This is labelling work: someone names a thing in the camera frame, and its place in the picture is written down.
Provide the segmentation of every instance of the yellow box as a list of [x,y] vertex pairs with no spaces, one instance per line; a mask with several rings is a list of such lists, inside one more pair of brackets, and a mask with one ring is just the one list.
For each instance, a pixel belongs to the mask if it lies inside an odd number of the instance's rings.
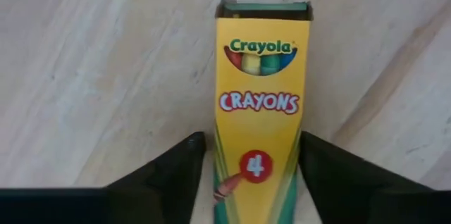
[[216,12],[216,224],[292,223],[308,3]]

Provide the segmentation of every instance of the light wood surface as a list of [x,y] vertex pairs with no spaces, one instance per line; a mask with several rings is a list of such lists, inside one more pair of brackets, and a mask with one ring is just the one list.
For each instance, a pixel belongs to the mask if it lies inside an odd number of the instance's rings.
[[[211,135],[219,1],[0,0],[0,186],[106,185]],[[304,130],[451,189],[451,0],[310,1]],[[297,207],[319,223],[305,189]]]

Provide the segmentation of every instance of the black object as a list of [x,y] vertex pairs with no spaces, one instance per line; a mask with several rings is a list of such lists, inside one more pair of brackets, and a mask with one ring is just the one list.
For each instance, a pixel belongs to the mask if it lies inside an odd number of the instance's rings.
[[205,149],[196,132],[103,188],[0,189],[0,223],[189,223]]
[[299,164],[323,224],[451,223],[451,192],[436,192],[303,132]]

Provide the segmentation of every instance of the red crayon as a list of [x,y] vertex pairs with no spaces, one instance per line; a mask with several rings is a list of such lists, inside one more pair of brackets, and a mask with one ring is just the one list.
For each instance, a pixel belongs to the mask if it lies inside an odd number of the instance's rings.
[[230,195],[233,192],[233,190],[238,186],[241,179],[242,179],[241,173],[226,178],[219,185],[218,189],[214,192],[214,204],[216,205],[218,202],[222,201],[225,197]]
[[240,52],[234,52],[230,50],[228,46],[224,47],[224,51],[230,62],[232,62],[232,64],[235,65],[236,68],[241,70],[242,54]]

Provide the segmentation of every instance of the crayon illustration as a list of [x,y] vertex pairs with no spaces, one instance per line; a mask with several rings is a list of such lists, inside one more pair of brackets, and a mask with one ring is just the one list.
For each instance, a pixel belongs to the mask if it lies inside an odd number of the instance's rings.
[[243,54],[241,69],[252,75],[260,75],[260,56],[255,54]]
[[241,179],[241,173],[226,178],[214,192],[214,205],[223,201],[228,195],[232,194],[233,190],[240,184]]
[[266,55],[261,57],[260,73],[262,75],[272,75],[280,70],[279,55]]
[[228,46],[224,46],[224,52],[227,55],[228,59],[236,68],[241,70],[241,60],[242,60],[242,54],[241,52],[234,52],[231,51]]
[[291,61],[295,58],[297,52],[297,48],[293,48],[290,54],[281,54],[280,57],[280,69],[286,68]]

